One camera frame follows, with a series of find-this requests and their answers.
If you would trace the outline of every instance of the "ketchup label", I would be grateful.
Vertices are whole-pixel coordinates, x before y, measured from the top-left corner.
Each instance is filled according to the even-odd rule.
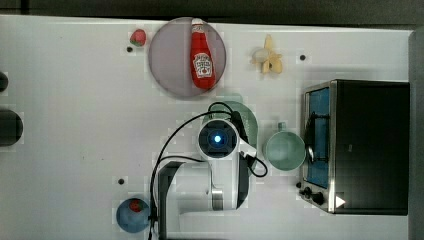
[[[212,60],[206,53],[194,55],[193,65],[198,78],[212,76]]]

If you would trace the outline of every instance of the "oven door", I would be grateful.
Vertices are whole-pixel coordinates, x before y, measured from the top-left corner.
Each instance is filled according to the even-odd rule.
[[[330,152],[331,115],[330,83],[318,85],[305,92],[304,140],[307,158],[302,165],[301,193],[305,189],[314,194],[322,194],[324,201],[315,201],[313,197],[302,198],[327,212],[333,212],[334,198],[331,198],[332,161]]]

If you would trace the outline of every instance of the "oven window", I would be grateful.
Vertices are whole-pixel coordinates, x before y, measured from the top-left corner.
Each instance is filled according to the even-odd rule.
[[[315,112],[318,116],[330,114],[330,90],[323,88],[313,91],[309,95],[309,116]],[[313,147],[314,159],[308,161],[308,174],[306,181],[328,188],[328,143],[329,119],[315,119],[315,144]]]

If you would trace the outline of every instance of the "round plate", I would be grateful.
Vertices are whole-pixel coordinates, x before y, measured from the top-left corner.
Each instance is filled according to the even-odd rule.
[[[138,233],[149,226],[148,217],[150,215],[150,208],[146,202],[138,199],[143,204],[143,210],[138,213],[133,212],[129,207],[132,200],[133,199],[125,200],[121,203],[121,205],[119,205],[118,210],[116,211],[116,221],[124,231],[129,233]]]
[[[149,67],[159,85],[178,97],[194,97],[208,90],[194,85],[190,70],[191,20],[177,18],[164,25],[153,37]],[[224,73],[226,52],[218,32],[204,24],[215,67],[216,84]]]

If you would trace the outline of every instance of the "black cable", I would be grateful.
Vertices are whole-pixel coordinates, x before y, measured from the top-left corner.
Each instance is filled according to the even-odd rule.
[[[262,160],[260,160],[259,158],[255,157],[255,160],[257,160],[260,164],[262,164],[262,166],[264,166],[264,168],[265,168],[265,173],[264,173],[264,174],[262,174],[262,175],[256,174],[256,173],[253,171],[252,166],[248,165],[250,172],[251,172],[251,173],[253,174],[253,176],[255,176],[255,177],[258,177],[258,178],[263,178],[263,177],[265,177],[265,176],[268,174],[268,167],[267,167],[267,166],[265,165],[265,163],[264,163]]]
[[[158,212],[157,212],[157,206],[156,206],[156,203],[155,203],[155,199],[154,199],[154,196],[153,196],[153,187],[154,187],[154,182],[155,182],[155,176],[156,176],[156,172],[157,172],[157,170],[158,170],[158,167],[159,167],[159,163],[162,161],[162,155],[163,155],[163,152],[165,151],[165,148],[168,146],[168,144],[169,144],[169,142],[171,141],[171,139],[178,133],[178,131],[180,131],[183,127],[185,127],[187,124],[189,124],[190,122],[192,122],[192,121],[194,121],[194,120],[196,120],[196,119],[198,119],[198,118],[200,118],[200,117],[203,117],[203,116],[206,116],[206,115],[209,115],[209,114],[214,114],[214,113],[224,113],[224,114],[229,114],[229,115],[231,115],[229,112],[226,112],[226,111],[208,111],[208,112],[205,112],[205,113],[202,113],[202,114],[199,114],[199,115],[197,115],[197,116],[195,116],[195,117],[192,117],[190,120],[188,120],[188,121],[186,121],[185,123],[183,123],[181,126],[179,126],[172,134],[171,134],[171,136],[168,138],[168,140],[165,142],[165,144],[163,145],[163,147],[162,147],[162,150],[160,151],[160,153],[159,153],[159,157],[158,157],[158,159],[157,159],[157,161],[156,161],[156,165],[155,165],[155,167],[153,168],[153,172],[152,172],[152,176],[151,176],[151,179],[150,179],[150,204],[151,204],[151,206],[152,206],[152,208],[151,208],[151,212],[150,212],[150,216],[149,216],[149,220],[150,220],[150,231],[149,231],[149,240],[150,239],[152,239],[152,228],[153,228],[153,226],[154,226],[154,223],[155,223],[155,221],[157,221],[157,215],[158,215]]]
[[[186,156],[180,156],[180,155],[169,155],[169,156],[161,158],[160,161],[162,162],[163,160],[168,159],[168,158],[183,158],[183,159],[187,159],[187,160],[191,160],[191,161],[195,161],[195,162],[204,162],[204,161],[199,160],[199,159],[195,159],[195,158],[192,158],[192,157],[186,157]]]
[[[209,105],[208,112],[210,112],[212,107],[215,106],[215,105],[222,105],[222,106],[226,107],[228,110],[230,110],[231,113],[233,113],[233,109],[231,109],[230,106],[228,106],[228,104],[226,104],[224,102],[214,102],[214,103],[212,103],[211,105]]]

